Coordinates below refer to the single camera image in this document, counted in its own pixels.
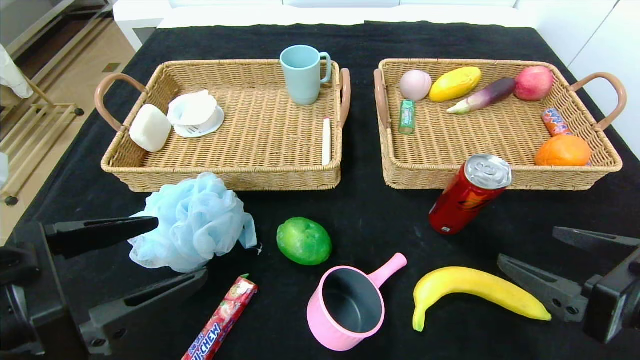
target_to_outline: white stick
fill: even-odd
[[[328,117],[324,118],[322,128],[322,165],[328,165],[331,162],[331,121]]]

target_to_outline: green lime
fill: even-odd
[[[331,254],[331,238],[322,225],[307,218],[290,218],[278,226],[278,249],[300,265],[324,263]]]

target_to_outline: small green bottle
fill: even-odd
[[[415,129],[415,105],[413,100],[402,100],[400,106],[400,123],[398,132],[401,134],[413,134]]]

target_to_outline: eggplant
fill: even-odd
[[[449,108],[447,113],[464,114],[470,111],[485,108],[491,104],[495,104],[506,99],[513,93],[516,88],[516,81],[511,78],[504,78],[494,81],[486,88],[460,101],[458,104]]]

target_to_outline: can lid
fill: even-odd
[[[465,163],[465,176],[479,188],[501,189],[511,184],[511,166],[496,155],[476,154]]]

